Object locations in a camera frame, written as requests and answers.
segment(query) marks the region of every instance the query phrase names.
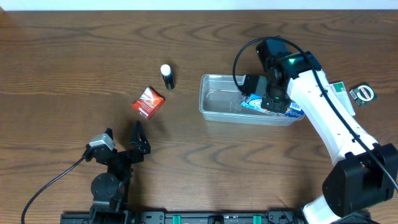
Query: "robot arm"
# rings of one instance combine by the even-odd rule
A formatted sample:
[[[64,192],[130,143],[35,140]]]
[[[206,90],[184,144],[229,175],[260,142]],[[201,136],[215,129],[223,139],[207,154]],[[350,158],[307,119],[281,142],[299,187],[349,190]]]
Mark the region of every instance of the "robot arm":
[[[318,72],[322,85],[328,90],[329,97],[340,114],[351,127],[361,136],[363,142],[373,148],[376,140],[370,136],[347,112],[344,106],[330,89],[330,85],[323,71]],[[321,136],[328,149],[331,162],[335,165],[338,161],[345,159],[345,154],[352,152],[359,155],[365,150],[356,142],[343,126],[335,112],[324,97],[313,76],[312,71],[299,74],[299,78],[291,79],[288,84],[287,94],[294,100],[307,115],[318,134]],[[325,197],[322,195],[315,201],[303,208],[303,214],[309,223],[327,224],[339,220],[341,217],[335,215],[330,209]]]
[[[295,44],[279,37],[253,40],[243,50],[258,40],[263,40],[256,50],[267,77],[246,75],[243,86],[237,84],[238,88],[245,95],[262,96],[261,107],[274,112],[285,113],[290,101],[295,101],[321,136],[334,165],[322,185],[323,195],[303,208],[307,222],[332,223],[392,198],[392,182],[383,173],[380,164],[375,162],[373,155],[360,145],[358,137],[354,139],[353,134],[359,136],[365,146],[373,149],[371,154],[376,156],[376,160],[381,162],[394,180],[398,169],[395,147],[392,144],[380,146],[354,120],[332,92],[321,65],[310,52],[303,52]],[[300,49],[301,53],[292,54],[283,43]],[[352,131],[348,130],[337,113]]]

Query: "small bottle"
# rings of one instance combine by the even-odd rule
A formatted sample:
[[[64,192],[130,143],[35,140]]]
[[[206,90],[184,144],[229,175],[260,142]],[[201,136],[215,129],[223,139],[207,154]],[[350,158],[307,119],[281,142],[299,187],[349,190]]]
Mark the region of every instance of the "small bottle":
[[[160,72],[162,73],[164,84],[168,90],[174,89],[174,77],[173,71],[170,65],[164,64],[160,68]]]

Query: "small box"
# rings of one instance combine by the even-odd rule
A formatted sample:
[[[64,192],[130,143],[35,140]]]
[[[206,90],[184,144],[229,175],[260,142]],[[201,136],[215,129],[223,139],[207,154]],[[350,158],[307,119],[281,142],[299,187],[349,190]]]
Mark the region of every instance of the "small box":
[[[146,119],[150,119],[163,105],[164,98],[151,87],[147,87],[141,97],[131,107]]]
[[[255,94],[251,94],[250,96],[245,96],[241,103],[241,106],[260,111],[261,113],[268,114],[269,116],[278,116],[278,117],[290,117],[290,118],[299,118],[303,116],[304,111],[299,107],[298,104],[294,102],[289,103],[289,107],[287,108],[286,113],[276,113],[271,112],[267,109],[261,108],[262,97],[257,96]]]
[[[341,104],[346,108],[348,113],[351,116],[355,115],[355,111],[353,108],[353,105],[351,104],[348,93],[346,91],[346,87],[344,86],[343,82],[338,82],[338,83],[331,83],[330,84],[331,89],[333,90],[333,93],[336,95],[338,100],[340,100]]]

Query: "red box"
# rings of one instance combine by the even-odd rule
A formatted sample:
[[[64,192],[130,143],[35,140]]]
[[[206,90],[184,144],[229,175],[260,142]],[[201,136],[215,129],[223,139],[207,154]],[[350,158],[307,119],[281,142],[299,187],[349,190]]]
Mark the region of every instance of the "red box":
[[[141,97],[131,107],[146,119],[150,119],[163,105],[164,99],[151,87],[147,87]]]

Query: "wooden table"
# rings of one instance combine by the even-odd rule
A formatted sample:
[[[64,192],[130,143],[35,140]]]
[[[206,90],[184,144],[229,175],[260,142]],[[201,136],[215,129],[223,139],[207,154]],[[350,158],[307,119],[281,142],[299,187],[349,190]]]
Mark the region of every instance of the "wooden table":
[[[132,208],[266,210],[299,207],[321,193],[332,169],[307,119],[289,127],[205,121],[200,78],[230,74],[249,40],[282,35],[311,50],[331,82],[369,82],[379,99],[354,105],[381,144],[398,146],[398,12],[199,11],[5,12],[0,18],[0,223],[19,223],[27,201],[70,167],[107,127],[118,149],[135,121],[152,153],[134,165]],[[254,47],[239,74],[261,73]],[[166,90],[163,63],[176,88]],[[146,121],[131,109],[145,87],[166,102]],[[28,223],[59,223],[87,211],[104,166],[83,162],[40,195]],[[371,209],[398,222],[398,199]]]

